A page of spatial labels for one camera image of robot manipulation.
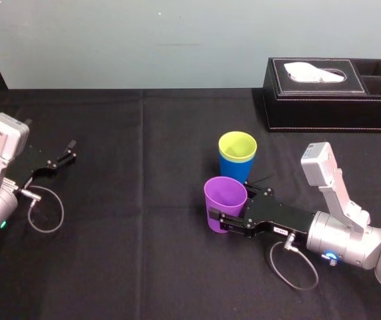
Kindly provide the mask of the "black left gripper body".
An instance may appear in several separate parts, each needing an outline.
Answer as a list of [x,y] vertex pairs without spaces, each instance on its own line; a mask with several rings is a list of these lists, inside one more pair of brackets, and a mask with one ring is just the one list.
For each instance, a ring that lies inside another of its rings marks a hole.
[[8,167],[7,178],[18,187],[24,187],[38,177],[53,175],[55,171],[54,162],[41,149],[26,147]]

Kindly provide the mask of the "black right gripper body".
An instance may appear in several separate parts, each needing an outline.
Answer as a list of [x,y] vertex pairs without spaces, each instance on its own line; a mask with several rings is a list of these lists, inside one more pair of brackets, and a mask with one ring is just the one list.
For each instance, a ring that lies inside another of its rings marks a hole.
[[244,210],[244,236],[256,237],[261,233],[273,233],[296,239],[307,239],[315,213],[289,206],[274,196],[256,195],[248,201]]

